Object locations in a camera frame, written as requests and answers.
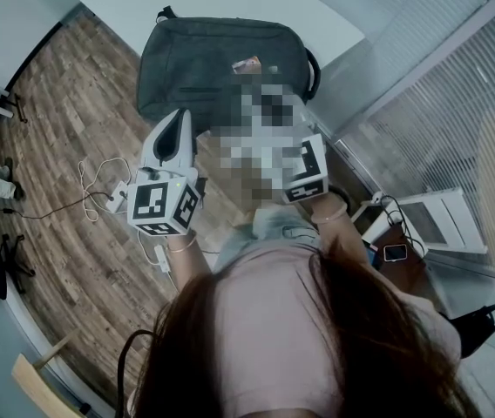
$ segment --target hair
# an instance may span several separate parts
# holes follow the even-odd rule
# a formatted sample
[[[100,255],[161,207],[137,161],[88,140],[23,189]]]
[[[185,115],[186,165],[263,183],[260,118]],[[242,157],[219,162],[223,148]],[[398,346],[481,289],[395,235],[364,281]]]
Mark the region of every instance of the hair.
[[[457,368],[411,308],[350,260],[310,259],[319,307],[335,347],[339,417],[480,414]],[[227,271],[191,280],[158,316],[134,417],[223,416],[215,355],[214,297]]]

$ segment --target pink shirt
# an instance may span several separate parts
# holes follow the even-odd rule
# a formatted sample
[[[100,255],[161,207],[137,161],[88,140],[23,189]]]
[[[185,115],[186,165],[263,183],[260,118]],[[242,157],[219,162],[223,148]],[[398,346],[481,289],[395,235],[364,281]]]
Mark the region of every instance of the pink shirt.
[[[329,343],[307,291],[317,298],[308,265],[312,253],[298,246],[258,248],[236,260],[219,283],[216,354],[226,417],[278,408],[335,416],[341,398]],[[401,293],[377,276],[415,308],[431,338],[457,363],[458,333],[431,302]]]

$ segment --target woman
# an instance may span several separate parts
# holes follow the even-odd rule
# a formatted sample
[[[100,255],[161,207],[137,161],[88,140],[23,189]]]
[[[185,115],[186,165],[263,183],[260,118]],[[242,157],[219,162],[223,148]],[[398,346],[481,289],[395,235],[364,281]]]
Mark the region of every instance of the woman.
[[[168,239],[181,292],[155,324],[135,417],[479,416],[456,330],[371,268],[344,201],[311,201],[319,233],[292,206],[260,209],[215,274],[194,233]]]

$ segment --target dark gray backpack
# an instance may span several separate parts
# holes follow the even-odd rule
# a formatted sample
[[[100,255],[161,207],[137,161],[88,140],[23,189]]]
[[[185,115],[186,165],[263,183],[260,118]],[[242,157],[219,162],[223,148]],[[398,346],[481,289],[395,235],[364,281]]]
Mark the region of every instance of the dark gray backpack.
[[[305,103],[316,93],[321,71],[302,40],[281,24],[241,18],[170,17],[156,25],[143,55],[137,84],[141,116],[159,122],[172,111],[191,111],[194,133],[214,125],[215,101],[230,83],[232,65],[257,56],[274,82],[288,85]],[[313,84],[309,65],[314,71]]]

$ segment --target phone screen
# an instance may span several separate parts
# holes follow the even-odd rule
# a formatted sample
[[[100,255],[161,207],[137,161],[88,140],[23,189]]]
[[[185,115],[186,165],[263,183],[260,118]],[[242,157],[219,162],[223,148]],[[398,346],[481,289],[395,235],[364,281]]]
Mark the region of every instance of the phone screen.
[[[406,245],[386,246],[383,252],[385,261],[404,260],[407,257]]]

